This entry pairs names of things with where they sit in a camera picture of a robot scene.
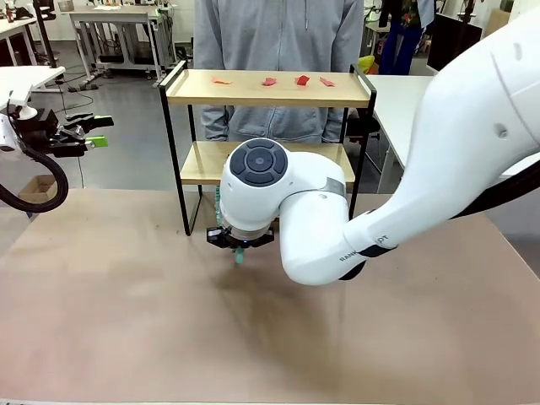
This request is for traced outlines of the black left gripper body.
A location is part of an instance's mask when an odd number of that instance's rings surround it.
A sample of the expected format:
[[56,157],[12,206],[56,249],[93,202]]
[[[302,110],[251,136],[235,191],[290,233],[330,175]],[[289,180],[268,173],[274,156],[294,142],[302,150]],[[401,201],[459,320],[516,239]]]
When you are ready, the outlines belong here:
[[24,144],[54,157],[82,157],[87,152],[85,132],[75,121],[60,124],[53,110],[39,109],[27,120],[17,120],[16,127]]

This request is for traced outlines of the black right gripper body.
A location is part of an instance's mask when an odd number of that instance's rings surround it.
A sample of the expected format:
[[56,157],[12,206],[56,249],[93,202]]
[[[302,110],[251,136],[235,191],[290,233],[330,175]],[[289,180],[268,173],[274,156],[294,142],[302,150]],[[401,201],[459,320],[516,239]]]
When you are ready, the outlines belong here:
[[225,228],[223,226],[206,229],[207,242],[221,249],[248,249],[264,246],[274,241],[274,229],[254,232],[240,232],[235,228]]

